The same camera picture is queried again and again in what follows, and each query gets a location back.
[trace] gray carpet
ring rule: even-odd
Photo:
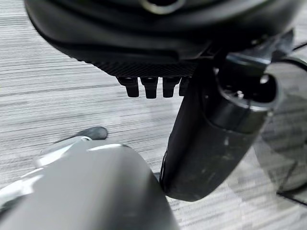
[[[61,54],[34,30],[21,0],[0,1],[0,187],[33,169],[32,158],[51,143],[93,126],[105,126],[108,142],[136,149],[160,169],[182,98],[126,96],[116,79]],[[307,40],[307,10],[297,40]],[[300,52],[307,57],[307,50]],[[298,230],[307,208],[276,197],[294,160],[305,161],[306,73],[288,64],[271,66],[285,88],[284,102],[255,147],[230,177],[205,199],[170,199],[184,230]],[[291,187],[307,178],[306,165]]]

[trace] metal bolt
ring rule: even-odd
[[[270,80],[270,77],[269,77],[267,74],[265,74],[265,75],[263,75],[263,76],[260,78],[260,84],[265,84],[265,83],[267,83],[269,80]]]
[[[159,5],[154,0],[140,0],[141,5],[147,11],[154,14],[170,14],[179,10],[185,3],[186,0],[174,0],[168,5]]]

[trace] gray plastic object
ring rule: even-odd
[[[41,170],[0,230],[177,230],[158,181],[133,149],[79,141]]]

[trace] black cylinder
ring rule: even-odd
[[[202,199],[228,177],[277,104],[278,86],[273,81],[270,96],[272,91],[275,96],[262,103],[223,90],[210,68],[197,71],[183,99],[161,168],[160,184],[169,197]]]

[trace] striped carpet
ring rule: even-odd
[[[32,158],[51,143],[93,126],[105,126],[108,142],[136,149],[160,169],[182,98],[128,98],[116,79],[61,54],[34,30],[21,0],[0,1],[0,187],[33,169]],[[296,43],[307,40],[307,9]],[[301,55],[307,58],[307,51]],[[169,199],[184,230],[300,230],[307,208],[276,197],[293,165],[305,160],[306,74],[289,64],[270,67],[285,88],[284,102],[244,160],[205,199]],[[293,183],[307,178],[305,164]]]

